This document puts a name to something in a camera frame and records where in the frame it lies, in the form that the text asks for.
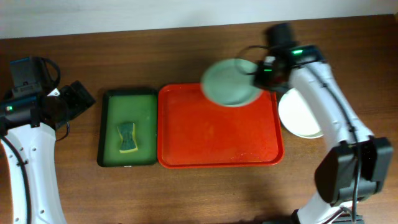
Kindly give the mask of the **white plate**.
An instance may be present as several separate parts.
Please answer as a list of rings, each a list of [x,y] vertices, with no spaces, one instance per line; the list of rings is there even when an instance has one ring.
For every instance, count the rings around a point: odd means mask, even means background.
[[[295,88],[282,95],[278,113],[280,121],[292,134],[305,139],[316,139],[323,136],[307,102]]]

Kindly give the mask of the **pale green plate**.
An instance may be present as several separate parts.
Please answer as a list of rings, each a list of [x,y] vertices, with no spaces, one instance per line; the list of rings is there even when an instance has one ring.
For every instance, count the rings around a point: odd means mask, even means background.
[[[246,106],[257,100],[262,90],[253,85],[257,65],[243,59],[214,63],[201,78],[201,90],[211,102],[224,107]]]

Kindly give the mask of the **yellow green scrub sponge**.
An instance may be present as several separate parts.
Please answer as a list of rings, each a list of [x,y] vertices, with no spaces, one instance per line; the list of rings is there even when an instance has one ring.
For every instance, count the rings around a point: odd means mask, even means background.
[[[120,153],[137,151],[136,125],[134,123],[123,123],[117,127],[117,130],[121,138]]]

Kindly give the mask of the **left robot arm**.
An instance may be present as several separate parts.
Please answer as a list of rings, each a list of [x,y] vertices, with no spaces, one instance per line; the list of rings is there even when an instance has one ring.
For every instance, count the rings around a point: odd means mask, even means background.
[[[56,130],[95,99],[79,82],[1,103],[1,146],[6,153],[13,223],[65,223],[55,171]]]

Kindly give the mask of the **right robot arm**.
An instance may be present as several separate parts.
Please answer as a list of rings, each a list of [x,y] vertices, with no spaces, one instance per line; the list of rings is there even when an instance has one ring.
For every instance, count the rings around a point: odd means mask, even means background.
[[[357,205],[382,190],[391,143],[375,137],[358,118],[316,46],[280,44],[268,51],[274,60],[258,62],[254,84],[270,91],[296,89],[319,124],[327,149],[314,174],[317,191],[278,223],[362,223]]]

